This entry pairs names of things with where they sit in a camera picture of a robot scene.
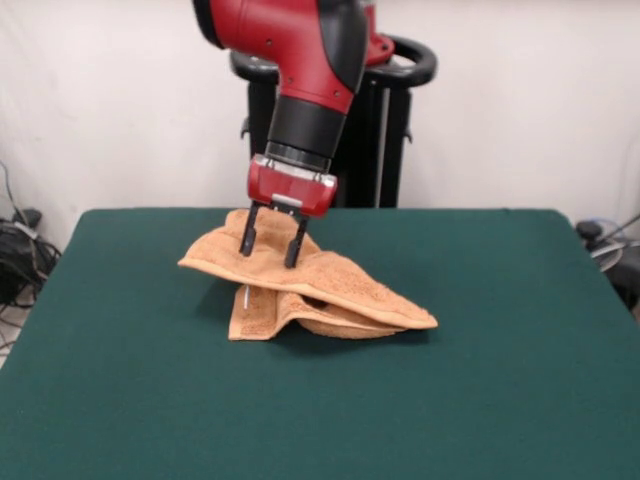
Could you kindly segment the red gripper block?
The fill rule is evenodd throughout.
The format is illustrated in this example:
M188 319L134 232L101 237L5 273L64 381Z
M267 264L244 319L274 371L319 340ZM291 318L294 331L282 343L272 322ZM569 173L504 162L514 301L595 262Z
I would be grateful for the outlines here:
M253 202L248 211L239 252L249 257L255 239L255 223L264 205L285 205L302 215L293 239L289 242L284 265L295 268L304 242L308 217L321 217L328 211L337 191L338 180L329 173L319 173L256 154L248 170L248 196Z

